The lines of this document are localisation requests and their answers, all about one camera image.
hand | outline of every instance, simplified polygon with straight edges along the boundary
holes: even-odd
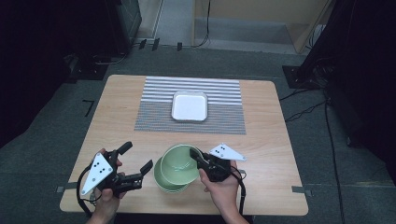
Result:
[[[236,167],[236,162],[231,161],[231,166]],[[233,172],[237,176],[240,174],[236,171]],[[230,175],[222,182],[210,182],[209,177],[203,169],[199,170],[201,182],[206,186],[205,192],[210,192],[212,201],[219,209],[222,217],[227,223],[248,223],[238,212],[236,206],[236,196],[238,193],[238,181]]]
[[[99,152],[104,154],[105,149],[102,148]],[[117,166],[122,166],[122,162],[117,160]],[[114,197],[112,189],[94,190],[95,198],[99,198],[96,202],[95,211],[87,223],[108,223],[111,218],[116,215],[117,209],[120,206],[120,199],[123,198],[126,192],[120,194],[119,198]]]

green bowl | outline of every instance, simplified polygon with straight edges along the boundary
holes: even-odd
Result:
[[[169,183],[164,177],[163,174],[161,173],[161,161],[163,158],[159,158],[157,162],[155,162],[154,165],[154,179],[155,182],[157,183],[158,187],[162,189],[165,192],[168,193],[177,193],[181,192],[183,189],[185,189],[187,185],[175,185],[172,183]]]
[[[169,148],[163,155],[161,173],[169,183],[186,185],[199,176],[197,162],[190,157],[191,147],[195,148],[190,145],[176,145]]]

white plate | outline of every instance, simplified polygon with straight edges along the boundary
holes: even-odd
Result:
[[[203,92],[178,91],[174,94],[172,118],[204,121],[207,117],[207,96]]]

wooden table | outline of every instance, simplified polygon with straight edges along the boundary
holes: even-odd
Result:
[[[191,31],[193,45],[196,44],[195,19],[205,18],[206,21],[208,4],[209,0],[194,1]],[[284,22],[293,46],[301,53],[316,27],[327,23],[334,4],[335,0],[216,0],[211,1],[210,18]]]
[[[108,79],[69,182],[78,180],[94,154],[103,147],[113,150],[132,141],[134,146],[119,156],[123,162],[119,172],[131,175],[138,173],[148,160],[157,161],[176,143],[191,144],[206,152],[225,143],[247,158],[237,163],[239,169],[247,172],[245,215],[304,216],[308,212],[305,195],[291,189],[301,187],[302,183],[274,83],[239,80],[246,134],[212,134],[135,131],[145,81],[143,76],[113,75]],[[219,213],[209,193],[204,193],[199,178],[184,191],[171,194],[157,187],[152,171],[145,176],[142,189],[126,194],[119,212]],[[64,192],[60,206],[63,211],[82,212],[75,189]]]

striped placemat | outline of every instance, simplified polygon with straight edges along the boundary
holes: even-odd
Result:
[[[200,122],[172,118],[177,91],[207,95],[207,118]],[[135,131],[168,133],[246,134],[238,80],[190,77],[147,77],[140,100]]]

